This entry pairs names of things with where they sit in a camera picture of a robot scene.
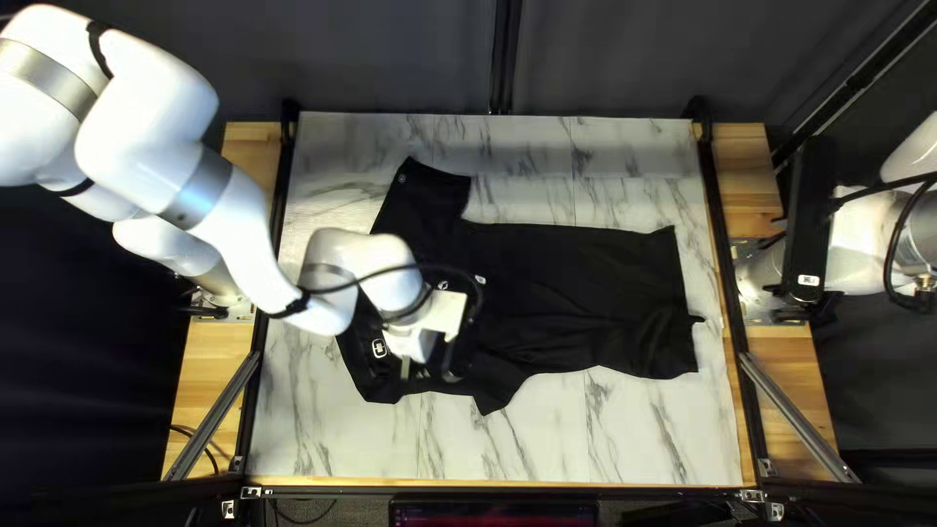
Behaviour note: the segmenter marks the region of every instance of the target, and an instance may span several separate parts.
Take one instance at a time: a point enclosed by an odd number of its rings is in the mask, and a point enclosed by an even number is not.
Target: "marble surface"
[[[700,371],[596,367],[469,397],[361,399],[331,338],[271,321],[247,470],[348,477],[740,485],[703,185],[682,120],[304,113],[280,262],[319,227],[366,233],[406,156],[473,175],[463,218],[650,232],[676,225]]]

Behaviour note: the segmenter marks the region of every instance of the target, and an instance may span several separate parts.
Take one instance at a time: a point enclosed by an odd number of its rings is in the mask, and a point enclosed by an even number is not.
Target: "white label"
[[[800,275],[797,277],[797,283],[816,287],[820,285],[820,277],[815,277],[814,275]]]

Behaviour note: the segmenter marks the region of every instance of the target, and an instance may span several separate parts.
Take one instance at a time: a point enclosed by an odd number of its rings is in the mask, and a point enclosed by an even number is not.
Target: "cable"
[[[179,427],[178,425],[170,425],[170,430],[179,432],[185,436],[188,436],[189,439],[192,439],[192,432]],[[218,471],[218,463],[215,461],[215,456],[212,456],[212,453],[208,450],[208,447],[205,447],[205,455],[208,456],[208,460],[212,462],[212,467],[215,469],[215,475],[220,475],[221,472]]]
[[[482,303],[484,302],[484,292],[482,291],[482,286],[480,286],[478,284],[478,281],[475,280],[475,277],[470,275],[468,272],[463,271],[462,269],[459,269],[456,267],[450,267],[449,265],[444,265],[441,263],[432,263],[432,264],[431,263],[408,263],[407,265],[398,265],[395,267],[388,267],[386,269],[381,269],[380,271],[371,273],[370,275],[365,275],[359,279],[354,279],[354,280],[345,282],[341,285],[335,285],[332,287],[323,287],[323,288],[318,288],[318,289],[305,289],[304,291],[307,294],[335,293],[338,291],[348,289],[349,287],[357,286],[361,284],[361,282],[363,281],[370,280],[372,278],[379,277],[381,275],[386,275],[388,273],[393,273],[395,271],[403,271],[405,269],[426,269],[430,271],[450,273],[453,275],[457,275],[464,281],[468,282],[468,284],[471,285],[472,289],[475,292],[475,305],[472,306],[471,309],[469,310],[467,318],[470,324],[474,322],[475,314],[478,313],[479,309],[482,308]]]
[[[174,427],[179,427],[180,429],[188,430],[188,431],[190,431],[190,432],[192,432],[192,433],[195,433],[195,429],[192,428],[192,427],[190,427],[190,426],[188,426],[188,425],[173,425],[173,426],[174,426]],[[218,446],[218,443],[215,443],[215,440],[214,440],[214,439],[209,440],[209,441],[208,441],[208,444],[210,444],[211,446],[213,446],[213,447],[215,448],[215,450],[217,451],[217,453],[220,454],[221,457],[225,459],[225,461],[231,461],[231,454],[225,452],[225,449],[224,449],[224,448]]]
[[[917,202],[920,201],[924,194],[926,194],[935,183],[937,183],[937,174],[930,173],[930,178],[915,191],[911,199],[908,200],[908,203],[904,204],[904,208],[901,209],[901,213],[898,215],[898,220],[895,221],[895,229],[891,232],[891,239],[888,241],[888,251],[885,253],[885,265],[882,268],[882,282],[885,284],[885,292],[888,293],[888,300],[891,300],[905,309],[918,312],[926,312],[926,308],[917,297],[905,296],[895,291],[895,284],[891,281],[891,267],[895,262],[895,251],[898,249],[898,240],[901,238],[901,231],[904,230],[904,223],[908,220],[908,217],[911,216],[911,211],[915,208]]]
[[[273,505],[273,507],[274,507],[274,520],[275,520],[276,525],[279,525],[279,519],[278,519],[278,518],[285,519],[286,521],[288,521],[288,522],[290,522],[290,523],[293,523],[293,524],[295,524],[295,525],[312,525],[313,523],[319,521],[320,519],[325,518],[325,515],[327,515],[327,514],[329,514],[330,512],[332,512],[332,507],[334,507],[335,504],[338,503],[338,500],[332,500],[332,502],[329,504],[329,506],[325,507],[325,510],[322,512],[322,514],[316,516],[316,517],[313,518],[313,519],[304,519],[304,520],[298,520],[298,519],[291,518],[291,517],[287,516],[286,513],[280,511],[280,507],[279,507],[279,505],[276,504],[276,502],[277,502],[277,500],[270,500],[270,503],[271,503],[271,504]]]
[[[874,187],[863,188],[862,190],[857,190],[852,194],[843,196],[841,198],[836,198],[833,200],[833,211],[836,212],[840,210],[840,207],[849,203],[852,200],[857,200],[859,198],[865,198],[872,194],[878,194],[879,192],[885,192],[886,190],[894,190],[895,188],[907,187],[915,183],[924,183],[927,184],[929,181],[937,176],[937,172],[928,172],[922,173],[920,175],[914,175],[911,177],[905,177],[904,179],[899,179],[898,181],[892,181],[891,183],[883,183],[882,185],[876,185]]]
[[[193,527],[194,525],[198,525],[199,516],[201,516],[199,508],[192,507],[192,510],[188,511],[188,518],[186,518],[185,527]]]
[[[188,313],[193,317],[215,317],[217,320],[228,318],[228,308],[207,308],[205,306],[179,306],[177,311]]]

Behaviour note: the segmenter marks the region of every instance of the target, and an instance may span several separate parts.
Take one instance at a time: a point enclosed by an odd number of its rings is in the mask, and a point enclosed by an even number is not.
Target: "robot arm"
[[[937,170],[937,113],[929,116],[888,157],[881,168],[882,181],[900,185],[902,180]],[[885,255],[902,209],[922,185],[877,191],[844,203],[832,218],[824,287],[845,294],[876,294],[885,290]],[[840,199],[859,188],[837,187]],[[755,258],[736,267],[739,293],[749,309],[771,311],[784,306],[771,286],[781,282],[786,240],[778,241]],[[937,191],[923,194],[911,209],[895,246],[889,269],[898,293],[934,291],[937,270]]]
[[[361,281],[376,271],[413,264],[409,248],[392,235],[320,230],[310,241],[308,287],[286,278],[267,231],[262,191],[201,144],[218,99],[189,65],[143,40],[114,29],[99,31],[84,17],[50,6],[24,9],[0,38],[28,58],[23,62],[0,48],[0,68],[14,73],[0,75],[0,89],[10,95],[0,98],[0,111],[13,117],[0,122],[34,120],[29,133],[0,130],[9,139],[0,143],[18,155],[2,167],[7,181],[28,180],[47,166],[43,177],[52,186],[73,184],[87,174],[99,196],[129,205],[107,214],[83,207],[116,220],[114,235],[125,247],[191,274],[209,267],[210,259],[185,258],[171,249],[186,252],[207,243],[259,308],[302,329],[343,332],[354,312],[356,287],[317,290],[360,285],[388,316],[385,335],[395,353],[425,361],[437,333],[447,341],[457,334],[464,294],[430,293],[415,267]],[[72,137],[77,168],[66,166],[68,155],[62,166],[51,164],[64,150],[70,154]],[[172,261],[161,260],[168,253]]]

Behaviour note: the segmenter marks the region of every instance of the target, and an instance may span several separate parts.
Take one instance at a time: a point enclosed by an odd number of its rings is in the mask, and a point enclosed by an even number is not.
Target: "wooden table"
[[[770,153],[761,124],[731,124],[715,127],[714,149],[719,171],[722,204],[730,238],[766,237],[778,231],[771,224],[781,215],[781,201],[774,183]],[[225,130],[222,155],[240,165],[266,190],[268,199],[276,178],[279,159],[277,123],[229,123]],[[212,403],[250,348],[251,324],[208,324],[193,321],[189,328],[173,423],[197,427]],[[751,326],[748,328],[751,352],[765,364],[767,372],[781,386],[800,411],[836,446],[823,381],[817,366],[810,329],[807,326]],[[724,330],[729,382],[736,407],[738,445],[745,486],[755,482],[745,415],[738,391],[735,356],[728,329]],[[762,420],[770,457],[781,475],[807,479],[831,479],[813,460],[787,421],[766,399],[761,400]],[[235,404],[214,437],[211,451],[222,471],[234,450],[240,402]],[[186,437],[169,432],[164,471],[169,469]],[[202,456],[191,477],[212,474],[208,459]],[[301,476],[254,476],[262,485],[303,485],[316,479]],[[331,485],[354,485],[354,478],[330,478]],[[389,480],[381,485],[455,485],[460,482],[429,480]],[[526,482],[471,482],[491,486],[528,485]]]

